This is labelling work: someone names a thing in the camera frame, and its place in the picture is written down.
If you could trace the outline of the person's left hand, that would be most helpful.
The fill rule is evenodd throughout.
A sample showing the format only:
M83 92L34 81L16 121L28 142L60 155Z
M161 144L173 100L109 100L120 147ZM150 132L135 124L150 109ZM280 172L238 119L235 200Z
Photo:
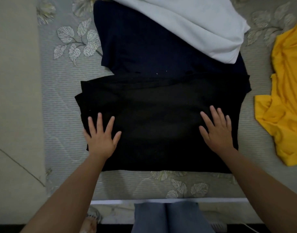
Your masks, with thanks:
M97 125L94 125L92 117L88 117L88 128L91 141L88 144L89 156L105 163L112 156L116 148L112 146L112 129L115 117L112 116L104 129L104 134L97 134Z

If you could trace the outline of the person's right hand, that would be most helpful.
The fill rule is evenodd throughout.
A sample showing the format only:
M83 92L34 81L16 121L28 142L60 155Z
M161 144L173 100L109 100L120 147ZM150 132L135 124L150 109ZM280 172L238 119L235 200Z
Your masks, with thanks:
M232 131L230 132L226 126L226 116L224 116L221 108L217 108L216 110L219 110L222 126L214 126L213 121L206 113L200 112L200 115L205 122L206 130L210 137L210 142L206 143L207 146L222 157L226 154L236 152L236 149L233 146Z

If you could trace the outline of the black garment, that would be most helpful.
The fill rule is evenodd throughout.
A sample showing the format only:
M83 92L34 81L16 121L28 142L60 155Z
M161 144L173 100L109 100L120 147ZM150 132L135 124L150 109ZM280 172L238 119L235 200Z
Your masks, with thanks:
M103 125L114 116L112 135L122 132L103 171L180 171L230 174L221 158L205 143L200 112L212 119L209 107L221 108L232 122L233 146L241 105L251 91L250 76L196 73L181 77L117 74L81 81L75 96L85 129L88 117Z

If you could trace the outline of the person's right forearm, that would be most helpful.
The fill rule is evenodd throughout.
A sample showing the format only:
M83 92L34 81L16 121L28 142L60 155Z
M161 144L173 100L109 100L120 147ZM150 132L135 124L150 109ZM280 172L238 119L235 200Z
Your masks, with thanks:
M297 233L297 194L294 191L234 148L222 149L218 155L271 233Z

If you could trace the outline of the person's left forearm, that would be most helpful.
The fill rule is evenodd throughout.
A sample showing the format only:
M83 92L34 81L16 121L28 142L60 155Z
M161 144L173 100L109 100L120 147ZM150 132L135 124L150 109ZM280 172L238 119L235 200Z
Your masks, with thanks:
M89 154L20 233L79 233L106 160Z

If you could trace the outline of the grey leaf-print mattress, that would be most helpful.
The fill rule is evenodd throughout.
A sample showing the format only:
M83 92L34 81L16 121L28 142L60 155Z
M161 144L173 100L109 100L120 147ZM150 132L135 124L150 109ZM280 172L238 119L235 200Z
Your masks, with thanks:
M75 95L80 82L106 75L101 53L86 57L78 25L92 19L93 0L37 0L42 69L45 167L49 195L82 163L88 152ZM275 152L273 138L254 117L254 96L269 95L274 38L297 23L297 0L231 0L248 22L241 47L252 91L240 111L240 152L297 193L297 165L287 167ZM93 200L167 198L241 198L231 174L201 172L109 171L101 174Z

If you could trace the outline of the yellow garment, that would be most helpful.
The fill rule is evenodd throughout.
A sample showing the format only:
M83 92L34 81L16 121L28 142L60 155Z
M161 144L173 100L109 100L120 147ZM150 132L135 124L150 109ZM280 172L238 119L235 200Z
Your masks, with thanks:
M297 24L276 37L271 95L254 97L255 119L273 137L276 155L297 165Z

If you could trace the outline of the person's left foot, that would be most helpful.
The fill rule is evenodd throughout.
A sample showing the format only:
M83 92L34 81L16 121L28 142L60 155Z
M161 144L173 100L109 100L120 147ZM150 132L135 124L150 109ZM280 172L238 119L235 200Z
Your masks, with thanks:
M79 233L96 233L98 220L95 216L88 215L83 221Z

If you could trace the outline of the person's grey trousers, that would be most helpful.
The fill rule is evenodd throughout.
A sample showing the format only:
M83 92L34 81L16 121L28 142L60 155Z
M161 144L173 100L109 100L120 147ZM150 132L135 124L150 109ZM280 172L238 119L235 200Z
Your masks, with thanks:
M131 233L215 233L198 203L135 204Z

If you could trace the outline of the navy blue garment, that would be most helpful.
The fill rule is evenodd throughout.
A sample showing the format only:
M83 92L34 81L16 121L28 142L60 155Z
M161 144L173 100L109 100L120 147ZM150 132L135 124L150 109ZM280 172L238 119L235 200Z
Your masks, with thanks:
M93 17L101 41L101 65L113 74L183 76L193 73L248 74L239 54L224 64L201 53L150 18L116 2L97 0Z

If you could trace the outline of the white garment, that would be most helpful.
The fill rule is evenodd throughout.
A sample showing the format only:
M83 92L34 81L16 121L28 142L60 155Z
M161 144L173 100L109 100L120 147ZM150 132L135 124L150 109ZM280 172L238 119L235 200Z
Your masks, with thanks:
M205 55L235 64L247 21L230 0L113 0L160 24Z

